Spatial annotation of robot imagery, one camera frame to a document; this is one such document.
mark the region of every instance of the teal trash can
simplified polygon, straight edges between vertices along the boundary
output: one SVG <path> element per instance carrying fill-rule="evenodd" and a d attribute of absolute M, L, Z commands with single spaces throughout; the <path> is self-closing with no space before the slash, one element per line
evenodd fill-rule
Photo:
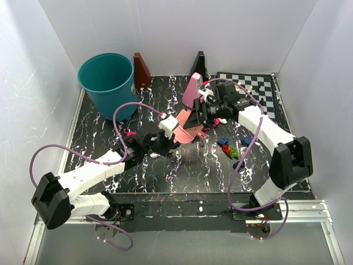
<path fill-rule="evenodd" d="M 113 120 L 114 111 L 124 103 L 137 102 L 133 83 L 133 64 L 121 54 L 100 54 L 87 60 L 78 70 L 78 82 L 101 115 Z M 122 108 L 116 120 L 130 120 L 137 105 Z"/>

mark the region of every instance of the wall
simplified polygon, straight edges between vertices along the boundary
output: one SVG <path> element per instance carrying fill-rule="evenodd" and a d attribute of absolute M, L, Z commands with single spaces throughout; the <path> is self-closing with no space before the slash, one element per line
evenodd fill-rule
<path fill-rule="evenodd" d="M 2 0 L 0 18 L 0 263 L 22 264 L 36 216 L 29 161 L 44 144 L 65 144 L 79 87 L 37 0 Z M 44 151 L 36 179 L 57 173 L 61 156 Z"/>
<path fill-rule="evenodd" d="M 140 52 L 153 75 L 278 72 L 317 0 L 39 0 L 76 69 L 89 57 Z"/>
<path fill-rule="evenodd" d="M 292 129 L 311 141 L 311 185 L 328 205 L 346 264 L 353 264 L 352 25 L 352 1 L 319 0 L 279 75 Z"/>

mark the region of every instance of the bin label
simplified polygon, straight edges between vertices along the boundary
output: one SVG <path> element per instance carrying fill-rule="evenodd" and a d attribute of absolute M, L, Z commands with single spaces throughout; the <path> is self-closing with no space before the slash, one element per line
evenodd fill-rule
<path fill-rule="evenodd" d="M 132 84 L 132 86 L 131 86 L 131 93 L 133 96 L 135 95 L 135 85 L 134 84 Z"/>

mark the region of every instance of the chessboard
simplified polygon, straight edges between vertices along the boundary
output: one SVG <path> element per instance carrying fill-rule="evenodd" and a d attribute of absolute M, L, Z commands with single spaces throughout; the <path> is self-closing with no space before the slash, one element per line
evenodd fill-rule
<path fill-rule="evenodd" d="M 261 102 L 261 105 L 264 107 L 265 114 L 267 114 L 270 119 L 275 118 L 273 96 L 274 88 L 271 86 L 270 76 L 242 75 L 239 73 L 218 72 L 217 77 L 232 79 L 237 83 L 240 82 L 241 85 L 245 87 L 245 89 L 249 89 L 250 86 L 253 86 L 253 97 Z M 245 92 L 242 90 L 239 92 L 240 94 L 245 94 Z"/>

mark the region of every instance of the black marble table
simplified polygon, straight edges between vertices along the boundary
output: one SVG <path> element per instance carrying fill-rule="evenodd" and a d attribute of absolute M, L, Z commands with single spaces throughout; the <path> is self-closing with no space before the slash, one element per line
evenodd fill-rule
<path fill-rule="evenodd" d="M 188 85 L 189 76 L 159 76 L 153 78 L 150 88 L 139 90 L 138 100 L 159 111 L 175 116 L 184 109 L 181 100 Z M 289 131 L 288 123 L 283 113 L 279 91 L 271 79 L 274 98 L 275 119 L 279 126 Z M 132 119 L 119 123 L 122 134 L 124 129 L 139 130 L 146 128 L 148 123 L 158 123 L 157 114 L 143 107 L 138 107 Z M 223 137 L 229 138 L 229 144 L 236 147 L 241 154 L 246 147 L 240 141 L 252 134 L 235 121 L 208 131 L 208 139 L 196 139 L 175 149 L 176 159 L 146 156 L 143 163 L 123 174 L 109 178 L 89 189 L 88 193 L 107 190 L 111 193 L 124 192 L 187 192 L 187 193 L 218 193 L 226 192 L 229 179 L 237 160 L 231 160 L 216 144 Z M 117 143 L 113 123 L 105 120 L 90 100 L 84 95 L 79 117 L 72 139 L 71 148 L 91 158 L 105 154 L 113 144 Z M 68 156 L 66 171 L 74 170 L 84 164 L 81 158 Z M 232 187 L 234 192 L 253 192 L 259 189 L 267 180 L 269 174 L 270 152 L 261 143 L 253 146 L 245 160 L 245 169 L 237 174 Z M 310 190 L 307 181 L 295 186 L 293 190 Z"/>

